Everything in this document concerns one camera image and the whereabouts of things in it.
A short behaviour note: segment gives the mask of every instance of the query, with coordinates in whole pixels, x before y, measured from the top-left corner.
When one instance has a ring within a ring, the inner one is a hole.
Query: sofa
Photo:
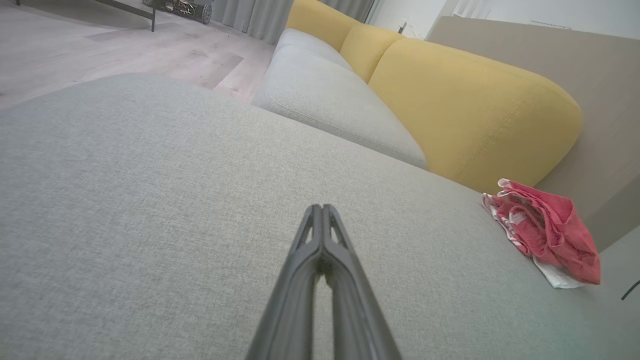
[[[465,185],[534,186],[572,148],[576,102],[532,72],[293,2],[252,104]]]
[[[313,203],[403,359],[637,358],[617,294],[553,289],[477,191],[150,74],[0,111],[0,358],[243,359]],[[331,359],[323,281],[314,311]]]

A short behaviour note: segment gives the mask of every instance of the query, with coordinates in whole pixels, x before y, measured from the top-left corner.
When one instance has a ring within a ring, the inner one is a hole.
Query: yellow back cushion
[[[340,55],[347,60],[353,71],[368,83],[385,51],[402,38],[403,35],[388,29],[357,24],[344,39]]]
[[[582,112],[532,72],[417,39],[394,42],[369,86],[420,145],[429,171],[479,192],[533,186],[571,149]]]
[[[285,28],[313,35],[340,51],[349,30],[358,24],[361,22],[320,1],[294,0]]]

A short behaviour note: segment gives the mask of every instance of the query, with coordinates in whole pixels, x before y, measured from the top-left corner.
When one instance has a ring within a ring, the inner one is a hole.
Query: gray sofa
[[[422,149],[326,42],[286,29],[252,104],[420,168]]]
[[[599,288],[551,288],[479,200],[168,78],[45,95],[0,112],[0,358],[242,359],[313,203],[340,211],[405,359],[633,358]]]

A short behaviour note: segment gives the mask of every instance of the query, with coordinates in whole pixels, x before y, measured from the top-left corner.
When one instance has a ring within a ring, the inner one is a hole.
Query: towel
[[[482,194],[484,208],[554,288],[600,284],[600,256],[571,199],[507,179],[498,185],[497,195]]]

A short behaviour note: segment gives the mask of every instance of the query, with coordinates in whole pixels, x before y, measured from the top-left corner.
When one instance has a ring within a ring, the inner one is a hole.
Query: white wall
[[[380,0],[371,15],[370,24],[398,31],[408,19],[413,27],[407,26],[403,35],[410,38],[424,38],[440,14],[447,0]]]
[[[640,39],[640,0],[490,0],[487,20],[530,20]]]

